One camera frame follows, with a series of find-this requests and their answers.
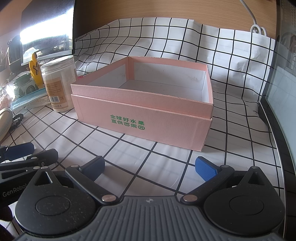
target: white cable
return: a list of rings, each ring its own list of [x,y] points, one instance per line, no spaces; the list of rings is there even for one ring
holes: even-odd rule
[[[249,14],[251,15],[252,19],[253,19],[253,22],[254,24],[252,25],[251,29],[250,29],[250,32],[253,32],[253,33],[258,33],[258,34],[263,34],[264,36],[267,36],[267,32],[266,32],[266,29],[264,27],[260,27],[258,24],[257,24],[257,21],[256,21],[256,18],[254,16],[254,14],[252,13],[252,11],[249,9],[249,7],[246,5],[246,3],[244,2],[244,0],[240,0],[240,2],[242,3],[242,5],[248,10]]]

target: pink box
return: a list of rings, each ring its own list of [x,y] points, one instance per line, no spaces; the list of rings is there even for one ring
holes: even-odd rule
[[[82,122],[201,151],[212,122],[206,64],[126,57],[71,84]]]

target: gray gripper base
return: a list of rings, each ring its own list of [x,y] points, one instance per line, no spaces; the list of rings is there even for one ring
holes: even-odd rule
[[[203,217],[199,208],[180,204],[174,196],[124,197],[104,206],[82,230],[64,237],[23,234],[18,241],[260,241],[282,240],[274,233],[244,238],[224,233]]]

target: jar lid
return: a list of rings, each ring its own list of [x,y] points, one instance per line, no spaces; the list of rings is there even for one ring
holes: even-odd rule
[[[40,67],[40,69],[42,73],[44,73],[45,71],[56,71],[67,67],[72,63],[75,63],[73,55],[67,55],[45,63]]]

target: white grid tablecloth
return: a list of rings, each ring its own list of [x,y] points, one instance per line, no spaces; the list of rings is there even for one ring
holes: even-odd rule
[[[284,201],[281,163],[270,129],[258,117],[274,40],[193,20],[136,18],[114,21],[76,40],[78,75],[125,56],[153,56],[206,63],[214,97],[213,122],[202,152],[140,139],[77,120],[75,110],[22,109],[22,124],[1,145],[32,142],[35,152],[55,148],[63,170],[101,155],[106,168],[96,180],[118,197],[183,194],[204,181],[195,172],[203,156],[235,170],[259,166]]]

